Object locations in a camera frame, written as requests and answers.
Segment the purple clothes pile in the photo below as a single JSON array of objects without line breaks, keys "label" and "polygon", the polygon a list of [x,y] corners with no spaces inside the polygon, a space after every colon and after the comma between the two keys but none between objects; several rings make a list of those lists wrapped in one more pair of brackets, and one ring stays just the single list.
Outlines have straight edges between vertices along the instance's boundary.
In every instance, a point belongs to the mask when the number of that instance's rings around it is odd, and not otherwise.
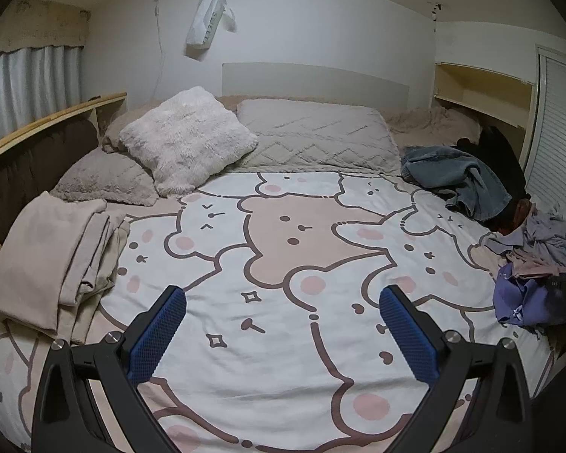
[{"label": "purple clothes pile", "polygon": [[501,259],[493,306],[498,322],[530,332],[566,324],[566,219],[531,206],[517,228],[484,245]]}]

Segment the folded beige clothes stack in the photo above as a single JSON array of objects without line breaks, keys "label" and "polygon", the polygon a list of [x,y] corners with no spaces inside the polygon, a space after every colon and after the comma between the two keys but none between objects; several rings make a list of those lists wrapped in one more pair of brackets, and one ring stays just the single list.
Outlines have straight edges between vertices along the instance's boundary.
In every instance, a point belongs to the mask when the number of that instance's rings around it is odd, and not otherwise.
[{"label": "folded beige clothes stack", "polygon": [[131,227],[103,199],[50,193],[21,211],[0,250],[0,316],[82,345]]}]

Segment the white louvered door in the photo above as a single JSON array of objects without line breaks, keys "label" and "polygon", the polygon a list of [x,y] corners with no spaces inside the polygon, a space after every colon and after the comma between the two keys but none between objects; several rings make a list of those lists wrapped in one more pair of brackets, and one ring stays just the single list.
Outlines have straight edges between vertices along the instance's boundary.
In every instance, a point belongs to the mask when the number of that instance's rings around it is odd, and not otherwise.
[{"label": "white louvered door", "polygon": [[526,187],[566,212],[566,55],[538,49],[538,97]]}]

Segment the bear pattern bed sheet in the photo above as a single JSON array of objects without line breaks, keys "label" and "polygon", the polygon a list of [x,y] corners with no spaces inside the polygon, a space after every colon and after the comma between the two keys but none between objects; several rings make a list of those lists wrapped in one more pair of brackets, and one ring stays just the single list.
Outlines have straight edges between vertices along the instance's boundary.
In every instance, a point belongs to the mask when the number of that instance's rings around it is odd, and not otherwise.
[{"label": "bear pattern bed sheet", "polygon": [[[397,177],[233,173],[154,206],[113,206],[129,222],[91,345],[124,331],[170,285],[186,315],[138,391],[176,452],[383,452],[428,391],[379,312],[396,285],[441,330],[515,341],[530,397],[554,361],[548,339],[498,322],[499,262],[489,232]],[[52,339],[0,316],[0,439],[31,450]],[[434,451],[448,448],[477,382]],[[95,400],[117,450],[125,440],[102,385]]]}]

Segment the beige blanket at headboard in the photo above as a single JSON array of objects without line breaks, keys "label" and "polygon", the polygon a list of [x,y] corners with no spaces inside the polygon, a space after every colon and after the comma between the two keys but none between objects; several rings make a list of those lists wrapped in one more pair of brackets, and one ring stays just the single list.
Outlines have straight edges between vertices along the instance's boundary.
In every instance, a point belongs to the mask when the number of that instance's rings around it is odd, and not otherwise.
[{"label": "beige blanket at headboard", "polygon": [[415,108],[382,116],[398,147],[453,146],[460,139],[477,143],[480,138],[480,123],[457,108]]}]

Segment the beige quilted left pillow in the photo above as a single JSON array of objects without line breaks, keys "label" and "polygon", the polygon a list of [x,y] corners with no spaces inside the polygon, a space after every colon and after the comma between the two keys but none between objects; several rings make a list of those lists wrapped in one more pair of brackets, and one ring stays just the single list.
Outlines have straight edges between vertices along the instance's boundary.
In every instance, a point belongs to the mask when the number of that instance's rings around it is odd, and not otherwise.
[{"label": "beige quilted left pillow", "polygon": [[122,153],[90,151],[59,179],[51,195],[68,202],[104,199],[134,206],[154,206],[159,195],[153,178]]}]

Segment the brown blanket in shelf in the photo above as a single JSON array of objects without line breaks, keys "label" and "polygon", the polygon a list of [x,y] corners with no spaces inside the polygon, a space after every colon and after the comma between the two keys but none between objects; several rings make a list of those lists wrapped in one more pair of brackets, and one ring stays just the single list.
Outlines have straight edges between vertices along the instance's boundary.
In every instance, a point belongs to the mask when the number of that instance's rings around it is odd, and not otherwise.
[{"label": "brown blanket in shelf", "polygon": [[65,172],[99,145],[94,125],[70,118],[0,155],[0,242],[36,196],[52,190]]}]

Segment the wooden bedside shelf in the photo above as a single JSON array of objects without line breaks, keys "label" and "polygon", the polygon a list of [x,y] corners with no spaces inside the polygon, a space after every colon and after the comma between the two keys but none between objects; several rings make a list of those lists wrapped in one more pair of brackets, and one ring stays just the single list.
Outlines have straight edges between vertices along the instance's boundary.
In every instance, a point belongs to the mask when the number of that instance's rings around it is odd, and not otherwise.
[{"label": "wooden bedside shelf", "polygon": [[0,139],[0,250],[23,208],[100,145],[126,94],[54,112]]}]

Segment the fluffy white square pillow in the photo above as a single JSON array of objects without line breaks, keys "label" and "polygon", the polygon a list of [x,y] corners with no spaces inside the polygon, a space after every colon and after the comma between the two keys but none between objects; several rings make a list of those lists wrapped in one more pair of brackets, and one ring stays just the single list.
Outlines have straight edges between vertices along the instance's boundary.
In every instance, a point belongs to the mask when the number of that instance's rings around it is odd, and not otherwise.
[{"label": "fluffy white square pillow", "polygon": [[257,147],[257,136],[199,86],[147,111],[126,125],[118,139],[150,171],[161,197],[197,189]]}]

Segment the beige quilted large pillow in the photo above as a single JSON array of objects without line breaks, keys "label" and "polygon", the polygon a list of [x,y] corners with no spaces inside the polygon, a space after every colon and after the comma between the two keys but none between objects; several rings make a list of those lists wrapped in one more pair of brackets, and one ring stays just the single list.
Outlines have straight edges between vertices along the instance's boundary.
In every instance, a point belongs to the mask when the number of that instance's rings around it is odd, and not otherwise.
[{"label": "beige quilted large pillow", "polygon": [[396,175],[401,157],[374,108],[286,99],[246,99],[237,118],[257,135],[243,172],[345,172]]}]

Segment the grey window curtain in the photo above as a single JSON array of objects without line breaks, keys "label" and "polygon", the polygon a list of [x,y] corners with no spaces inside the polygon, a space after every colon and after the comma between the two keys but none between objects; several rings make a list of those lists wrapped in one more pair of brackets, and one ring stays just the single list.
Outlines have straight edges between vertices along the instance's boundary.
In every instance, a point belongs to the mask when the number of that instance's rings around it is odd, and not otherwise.
[{"label": "grey window curtain", "polygon": [[0,53],[0,139],[82,102],[82,48],[47,46]]}]

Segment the white headboard panel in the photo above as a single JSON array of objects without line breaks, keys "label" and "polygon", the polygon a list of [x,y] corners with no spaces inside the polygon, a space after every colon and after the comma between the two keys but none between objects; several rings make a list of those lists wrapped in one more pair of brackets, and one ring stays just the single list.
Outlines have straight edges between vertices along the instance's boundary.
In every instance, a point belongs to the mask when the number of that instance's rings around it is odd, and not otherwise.
[{"label": "white headboard panel", "polygon": [[221,68],[225,95],[315,98],[330,103],[404,109],[409,87],[324,66],[279,62],[230,62]]}]

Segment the beige curtain valance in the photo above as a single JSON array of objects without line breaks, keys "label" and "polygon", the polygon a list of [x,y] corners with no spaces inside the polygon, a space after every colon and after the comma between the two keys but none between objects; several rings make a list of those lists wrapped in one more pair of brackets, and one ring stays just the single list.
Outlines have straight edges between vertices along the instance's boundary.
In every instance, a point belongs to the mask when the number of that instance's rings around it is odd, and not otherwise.
[{"label": "beige curtain valance", "polygon": [[82,47],[92,13],[46,0],[13,0],[0,17],[0,54],[23,48]]}]

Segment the black garment by wall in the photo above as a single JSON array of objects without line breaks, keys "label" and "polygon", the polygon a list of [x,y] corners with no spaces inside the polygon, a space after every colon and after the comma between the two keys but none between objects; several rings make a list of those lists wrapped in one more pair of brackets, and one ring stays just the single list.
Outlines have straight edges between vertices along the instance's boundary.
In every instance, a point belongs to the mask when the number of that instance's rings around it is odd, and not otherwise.
[{"label": "black garment by wall", "polygon": [[459,150],[472,154],[487,165],[499,178],[511,199],[506,208],[485,225],[503,235],[509,234],[523,223],[529,215],[532,203],[526,192],[526,178],[519,166],[517,157],[502,132],[491,125],[484,125],[477,143],[468,138],[460,138],[456,146]]}]

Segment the right wooden wall shelf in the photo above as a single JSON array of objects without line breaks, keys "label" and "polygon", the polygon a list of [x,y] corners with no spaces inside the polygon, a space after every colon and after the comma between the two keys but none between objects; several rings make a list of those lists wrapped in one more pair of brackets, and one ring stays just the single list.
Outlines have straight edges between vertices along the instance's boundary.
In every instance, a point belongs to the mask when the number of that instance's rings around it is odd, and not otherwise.
[{"label": "right wooden wall shelf", "polygon": [[526,168],[538,100],[536,85],[473,66],[440,62],[434,71],[434,99],[466,108],[480,124],[495,126]]}]

